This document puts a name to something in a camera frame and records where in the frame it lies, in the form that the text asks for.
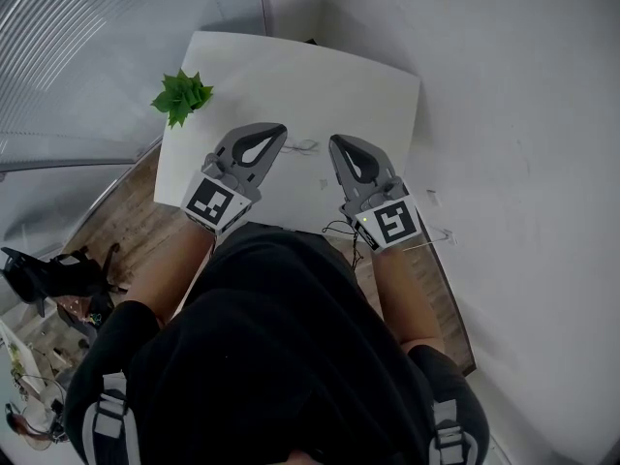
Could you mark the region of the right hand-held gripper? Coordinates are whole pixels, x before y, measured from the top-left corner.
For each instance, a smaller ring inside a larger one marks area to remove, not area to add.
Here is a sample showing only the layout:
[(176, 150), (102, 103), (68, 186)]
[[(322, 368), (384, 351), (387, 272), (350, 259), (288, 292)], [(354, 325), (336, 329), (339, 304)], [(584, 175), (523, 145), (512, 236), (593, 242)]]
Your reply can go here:
[[(394, 177), (382, 148), (358, 137), (333, 135), (329, 154), (345, 194), (340, 211), (373, 252), (420, 235), (414, 198), (403, 179)], [(360, 185), (378, 188), (361, 192)]]

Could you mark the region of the cluttered white desk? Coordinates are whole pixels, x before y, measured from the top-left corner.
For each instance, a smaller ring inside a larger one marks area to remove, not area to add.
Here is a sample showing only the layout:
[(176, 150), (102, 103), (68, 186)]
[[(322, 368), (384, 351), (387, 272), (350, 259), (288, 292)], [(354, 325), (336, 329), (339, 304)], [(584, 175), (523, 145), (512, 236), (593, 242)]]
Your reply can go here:
[[(42, 375), (31, 350), (1, 319), (0, 345), (8, 355), (10, 382), (16, 392), (16, 401), (9, 399), (6, 403), (15, 404), (20, 410), (24, 410), (26, 406), (34, 408), (37, 405), (51, 410), (53, 420), (49, 434), (53, 445), (66, 442), (68, 438), (63, 424), (65, 389), (54, 377)], [(6, 403), (0, 405), (4, 418)]]

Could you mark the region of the black office chair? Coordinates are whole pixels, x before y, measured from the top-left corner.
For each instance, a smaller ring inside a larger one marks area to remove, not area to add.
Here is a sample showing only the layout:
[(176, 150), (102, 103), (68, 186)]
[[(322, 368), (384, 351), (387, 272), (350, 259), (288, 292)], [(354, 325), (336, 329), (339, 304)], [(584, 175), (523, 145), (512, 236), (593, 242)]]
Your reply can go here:
[(108, 248), (103, 263), (90, 258), (86, 246), (47, 262), (12, 248), (0, 250), (7, 256), (5, 265), (0, 267), (0, 276), (27, 304), (39, 306), (47, 298), (53, 301), (63, 295), (90, 297), (91, 312), (99, 312), (104, 320), (113, 309), (111, 297), (127, 293), (109, 281), (112, 259), (120, 250), (117, 243)]

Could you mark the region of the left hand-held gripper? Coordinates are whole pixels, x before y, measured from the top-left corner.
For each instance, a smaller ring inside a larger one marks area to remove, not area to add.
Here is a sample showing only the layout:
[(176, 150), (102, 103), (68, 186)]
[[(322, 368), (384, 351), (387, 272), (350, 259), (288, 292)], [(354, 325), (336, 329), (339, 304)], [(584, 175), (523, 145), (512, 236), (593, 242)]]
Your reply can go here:
[(261, 199), (258, 187), (287, 135), (284, 124), (271, 122), (251, 123), (226, 133), (216, 154), (209, 153), (191, 178), (181, 209), (211, 233), (225, 233)]

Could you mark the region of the thin wire-frame glasses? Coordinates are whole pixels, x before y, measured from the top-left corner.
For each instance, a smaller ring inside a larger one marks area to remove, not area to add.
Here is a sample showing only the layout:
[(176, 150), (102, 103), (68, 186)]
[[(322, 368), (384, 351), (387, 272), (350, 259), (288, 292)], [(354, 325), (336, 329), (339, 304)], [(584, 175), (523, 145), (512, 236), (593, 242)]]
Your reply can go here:
[(303, 156), (316, 156), (321, 152), (321, 143), (314, 139), (287, 139), (280, 149), (282, 154), (296, 153)]

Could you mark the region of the person's black clothing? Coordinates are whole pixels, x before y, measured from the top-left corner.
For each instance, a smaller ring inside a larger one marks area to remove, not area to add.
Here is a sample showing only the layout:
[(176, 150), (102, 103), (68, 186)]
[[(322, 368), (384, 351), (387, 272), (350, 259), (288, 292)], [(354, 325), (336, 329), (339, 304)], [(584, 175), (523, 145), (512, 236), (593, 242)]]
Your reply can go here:
[(167, 324), (114, 308), (64, 419), (86, 465), (483, 465), (490, 438), (458, 366), (405, 353), (324, 238), (252, 223)]

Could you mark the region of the person's right forearm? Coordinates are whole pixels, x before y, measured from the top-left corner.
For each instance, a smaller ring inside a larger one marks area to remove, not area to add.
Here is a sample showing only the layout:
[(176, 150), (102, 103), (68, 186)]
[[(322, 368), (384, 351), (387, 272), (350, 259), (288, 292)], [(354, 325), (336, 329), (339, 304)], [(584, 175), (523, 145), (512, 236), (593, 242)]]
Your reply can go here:
[(372, 267), (384, 322), (405, 353), (428, 346), (445, 353), (442, 332), (430, 301), (399, 248), (372, 258)]

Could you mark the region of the green potted plant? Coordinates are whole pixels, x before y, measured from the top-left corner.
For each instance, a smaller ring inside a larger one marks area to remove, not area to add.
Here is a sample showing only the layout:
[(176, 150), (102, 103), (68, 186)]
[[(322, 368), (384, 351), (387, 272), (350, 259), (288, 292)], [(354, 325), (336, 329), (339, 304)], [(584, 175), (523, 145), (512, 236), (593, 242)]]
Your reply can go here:
[(171, 129), (176, 125), (182, 127), (188, 116), (213, 96), (213, 86), (204, 85), (199, 73), (190, 77), (179, 69), (175, 76), (164, 75), (162, 84), (163, 90), (150, 105), (167, 116)]

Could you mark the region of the person's left forearm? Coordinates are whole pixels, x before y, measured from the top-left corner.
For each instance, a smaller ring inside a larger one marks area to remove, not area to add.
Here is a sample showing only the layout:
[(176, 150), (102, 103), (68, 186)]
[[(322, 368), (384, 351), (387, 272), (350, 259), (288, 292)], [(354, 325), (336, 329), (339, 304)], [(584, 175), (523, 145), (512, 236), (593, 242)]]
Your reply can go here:
[(187, 222), (171, 235), (135, 274), (126, 299), (139, 302), (167, 324), (189, 292), (215, 244), (215, 235)]

